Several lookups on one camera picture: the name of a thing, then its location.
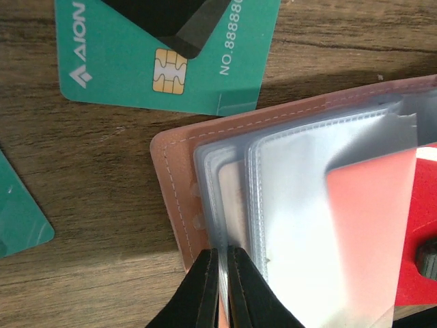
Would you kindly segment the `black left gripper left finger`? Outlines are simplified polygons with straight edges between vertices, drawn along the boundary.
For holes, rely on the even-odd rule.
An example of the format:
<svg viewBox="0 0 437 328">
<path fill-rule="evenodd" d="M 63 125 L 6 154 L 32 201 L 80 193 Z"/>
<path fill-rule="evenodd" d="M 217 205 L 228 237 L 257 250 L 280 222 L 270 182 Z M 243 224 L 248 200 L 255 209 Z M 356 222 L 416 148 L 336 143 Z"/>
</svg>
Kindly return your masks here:
<svg viewBox="0 0 437 328">
<path fill-rule="evenodd" d="M 147 328 L 218 326 L 219 253 L 202 250 L 166 306 Z"/>
</svg>

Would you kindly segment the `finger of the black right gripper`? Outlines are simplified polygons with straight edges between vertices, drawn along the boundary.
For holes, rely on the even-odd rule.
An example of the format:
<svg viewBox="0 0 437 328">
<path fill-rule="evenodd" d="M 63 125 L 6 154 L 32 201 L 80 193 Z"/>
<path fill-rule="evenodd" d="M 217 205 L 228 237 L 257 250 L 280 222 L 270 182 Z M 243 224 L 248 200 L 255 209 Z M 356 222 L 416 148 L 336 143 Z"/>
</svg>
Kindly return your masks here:
<svg viewBox="0 0 437 328">
<path fill-rule="evenodd" d="M 425 241 L 418 247 L 415 264 L 423 277 L 436 279 L 436 237 Z"/>
</svg>

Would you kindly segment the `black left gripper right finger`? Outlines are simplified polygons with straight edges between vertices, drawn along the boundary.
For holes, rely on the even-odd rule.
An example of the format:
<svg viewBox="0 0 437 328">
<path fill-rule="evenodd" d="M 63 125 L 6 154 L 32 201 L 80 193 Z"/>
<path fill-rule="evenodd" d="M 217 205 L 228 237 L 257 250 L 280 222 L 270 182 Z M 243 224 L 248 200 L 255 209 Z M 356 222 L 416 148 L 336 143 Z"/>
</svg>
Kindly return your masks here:
<svg viewBox="0 0 437 328">
<path fill-rule="evenodd" d="M 304 327 L 271 291 L 243 248 L 227 248 L 227 268 L 231 327 Z"/>
</svg>

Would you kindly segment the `red striped card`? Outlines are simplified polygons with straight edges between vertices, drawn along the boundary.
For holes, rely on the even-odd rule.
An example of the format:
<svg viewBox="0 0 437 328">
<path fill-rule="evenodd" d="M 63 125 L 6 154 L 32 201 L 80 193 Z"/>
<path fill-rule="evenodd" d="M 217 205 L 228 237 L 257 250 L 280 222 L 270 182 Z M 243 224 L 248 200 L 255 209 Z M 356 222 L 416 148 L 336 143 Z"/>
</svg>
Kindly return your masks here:
<svg viewBox="0 0 437 328">
<path fill-rule="evenodd" d="M 436 236 L 436 146 L 334 169 L 326 182 L 353 307 L 434 304 L 436 281 L 416 256 Z"/>
</svg>

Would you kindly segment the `pink leather card holder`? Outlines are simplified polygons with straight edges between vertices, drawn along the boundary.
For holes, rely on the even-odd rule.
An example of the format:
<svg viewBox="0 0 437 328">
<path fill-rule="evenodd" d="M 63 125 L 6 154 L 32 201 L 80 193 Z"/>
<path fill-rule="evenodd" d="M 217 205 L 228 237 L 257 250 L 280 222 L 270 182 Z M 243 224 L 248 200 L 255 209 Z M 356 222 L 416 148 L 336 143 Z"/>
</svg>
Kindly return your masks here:
<svg viewBox="0 0 437 328">
<path fill-rule="evenodd" d="M 304 327 L 394 327 L 395 305 L 366 314 L 348 300 L 326 177 L 435 142 L 435 75 L 157 134 L 150 152 L 186 273 L 202 250 L 218 251 L 217 327 L 231 327 L 229 246 Z"/>
</svg>

